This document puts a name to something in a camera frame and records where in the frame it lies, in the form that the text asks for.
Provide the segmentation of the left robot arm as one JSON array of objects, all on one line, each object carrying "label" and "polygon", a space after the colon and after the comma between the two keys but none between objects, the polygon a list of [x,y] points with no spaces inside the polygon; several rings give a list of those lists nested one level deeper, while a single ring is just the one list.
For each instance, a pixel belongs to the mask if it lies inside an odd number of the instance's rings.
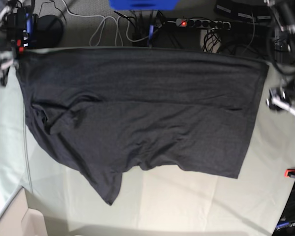
[{"label": "left robot arm", "polygon": [[266,0],[265,4],[272,17],[266,36],[266,49],[272,66],[284,80],[280,86],[270,89],[267,103],[272,110],[285,110],[293,114],[295,113],[295,70],[284,70],[275,61],[272,53],[274,41],[271,35],[276,29],[282,32],[286,37],[290,57],[295,60],[295,0]]}]

